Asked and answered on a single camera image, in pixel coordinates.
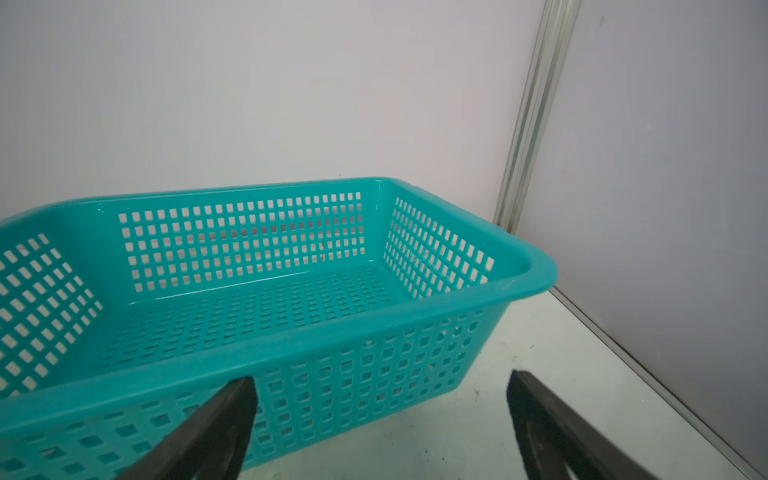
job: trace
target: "white wall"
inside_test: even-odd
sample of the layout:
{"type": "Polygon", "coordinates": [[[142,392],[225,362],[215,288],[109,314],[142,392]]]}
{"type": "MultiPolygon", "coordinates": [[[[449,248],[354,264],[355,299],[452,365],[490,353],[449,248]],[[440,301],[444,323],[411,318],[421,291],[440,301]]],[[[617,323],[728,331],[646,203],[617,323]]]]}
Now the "white wall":
{"type": "Polygon", "coordinates": [[[518,235],[768,475],[768,2],[582,0],[518,235]]]}
{"type": "Polygon", "coordinates": [[[400,177],[493,215],[544,0],[0,3],[0,218],[400,177]]]}

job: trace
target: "metal strip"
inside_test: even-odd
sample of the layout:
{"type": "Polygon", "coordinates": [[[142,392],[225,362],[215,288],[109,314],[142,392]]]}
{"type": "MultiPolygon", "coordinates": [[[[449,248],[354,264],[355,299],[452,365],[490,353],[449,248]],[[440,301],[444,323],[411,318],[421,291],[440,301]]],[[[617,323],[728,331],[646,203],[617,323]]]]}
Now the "metal strip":
{"type": "Polygon", "coordinates": [[[755,468],[750,465],[736,450],[733,450],[725,440],[718,436],[711,428],[707,426],[695,413],[691,412],[672,392],[667,390],[656,377],[651,375],[643,366],[634,359],[629,352],[621,348],[609,335],[603,331],[595,322],[590,319],[586,313],[582,312],[567,296],[565,296],[555,286],[549,290],[555,298],[565,305],[576,318],[578,318],[597,338],[613,351],[624,363],[627,364],[640,378],[643,379],[659,396],[664,399],[675,411],[680,414],[690,425],[696,429],[718,452],[723,454],[729,462],[738,468],[747,478],[751,480],[766,480],[755,468]]]}
{"type": "Polygon", "coordinates": [[[580,3],[581,0],[547,0],[541,14],[494,215],[494,223],[511,233],[520,221],[540,133],[546,124],[580,3]]]}

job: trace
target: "perforated basket floor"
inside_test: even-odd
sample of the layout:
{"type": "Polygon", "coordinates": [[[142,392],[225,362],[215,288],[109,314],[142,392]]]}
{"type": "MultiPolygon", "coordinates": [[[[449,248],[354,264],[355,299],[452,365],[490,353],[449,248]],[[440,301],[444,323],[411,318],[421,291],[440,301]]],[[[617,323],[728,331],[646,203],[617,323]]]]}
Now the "perforated basket floor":
{"type": "Polygon", "coordinates": [[[455,388],[556,276],[389,179],[80,200],[0,233],[3,478],[111,478],[245,375],[264,462],[455,388]]]}

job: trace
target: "laundry basket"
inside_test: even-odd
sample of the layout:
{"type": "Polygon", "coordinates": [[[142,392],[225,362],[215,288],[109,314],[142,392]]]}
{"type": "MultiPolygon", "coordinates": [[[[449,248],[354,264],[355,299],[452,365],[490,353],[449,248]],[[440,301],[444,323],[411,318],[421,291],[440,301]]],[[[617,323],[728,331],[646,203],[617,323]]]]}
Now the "laundry basket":
{"type": "Polygon", "coordinates": [[[113,478],[231,379],[244,468],[454,389],[549,257],[355,179],[77,200],[0,223],[0,478],[113,478]]]}

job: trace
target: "white table surface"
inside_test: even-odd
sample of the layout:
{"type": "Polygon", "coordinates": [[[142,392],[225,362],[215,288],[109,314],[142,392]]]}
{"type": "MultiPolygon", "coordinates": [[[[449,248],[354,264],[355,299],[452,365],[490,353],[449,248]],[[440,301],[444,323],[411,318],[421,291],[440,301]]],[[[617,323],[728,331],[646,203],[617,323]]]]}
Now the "white table surface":
{"type": "Polygon", "coordinates": [[[659,478],[745,478],[549,292],[510,305],[454,392],[240,478],[525,479],[505,398],[513,369],[536,375],[659,478]]]}

